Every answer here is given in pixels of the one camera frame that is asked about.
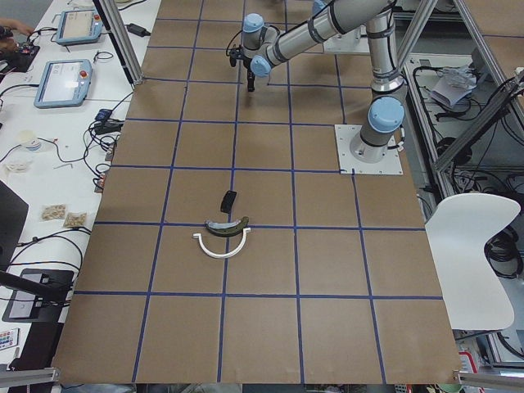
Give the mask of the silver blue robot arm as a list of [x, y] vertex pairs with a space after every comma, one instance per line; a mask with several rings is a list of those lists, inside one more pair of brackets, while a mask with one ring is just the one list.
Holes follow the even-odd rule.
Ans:
[[[240, 99], [240, 118], [248, 122], [323, 124], [329, 120], [362, 120], [350, 141], [357, 160], [377, 163], [404, 120], [406, 84], [396, 55], [392, 1], [316, 1], [313, 14], [288, 31], [264, 21], [257, 13], [245, 15], [241, 45], [230, 53], [231, 62], [246, 69], [247, 94]], [[340, 61], [321, 59], [314, 47], [330, 38], [364, 27], [369, 55], [365, 60], [347, 56]], [[335, 87], [349, 82], [342, 66], [370, 66], [367, 110], [328, 108]]]

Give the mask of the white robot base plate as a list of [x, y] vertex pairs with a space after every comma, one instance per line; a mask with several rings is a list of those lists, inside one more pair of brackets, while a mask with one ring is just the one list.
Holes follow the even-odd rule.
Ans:
[[359, 124], [335, 124], [341, 174], [395, 175], [404, 173], [394, 136], [383, 147], [371, 147], [361, 138]]

